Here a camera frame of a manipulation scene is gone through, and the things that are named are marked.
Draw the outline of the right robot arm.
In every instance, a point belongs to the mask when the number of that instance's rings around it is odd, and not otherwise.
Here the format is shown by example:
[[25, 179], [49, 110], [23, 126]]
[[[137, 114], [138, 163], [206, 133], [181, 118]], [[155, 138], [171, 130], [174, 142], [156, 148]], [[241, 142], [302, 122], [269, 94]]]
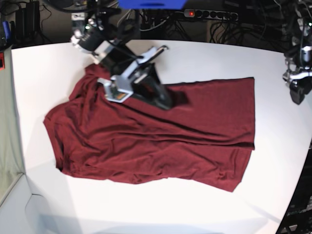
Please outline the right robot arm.
[[128, 98], [136, 98], [163, 110], [173, 107], [172, 97], [159, 80], [153, 62], [168, 47], [151, 47], [137, 55], [126, 45], [139, 32], [138, 10], [133, 19], [125, 19], [115, 26], [109, 19], [121, 9], [109, 7], [107, 0], [71, 0], [69, 3], [47, 0], [46, 4], [71, 14], [72, 45], [109, 72], [109, 78], [97, 80], [108, 101], [123, 103]]

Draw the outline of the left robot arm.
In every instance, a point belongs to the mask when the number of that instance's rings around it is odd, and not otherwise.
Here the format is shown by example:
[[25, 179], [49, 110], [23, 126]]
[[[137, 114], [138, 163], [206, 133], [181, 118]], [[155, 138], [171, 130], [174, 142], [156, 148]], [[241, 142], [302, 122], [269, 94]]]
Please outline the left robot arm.
[[282, 78], [292, 101], [299, 105], [312, 90], [312, 2], [276, 0], [275, 4], [290, 37], [290, 47], [284, 53], [287, 69]]

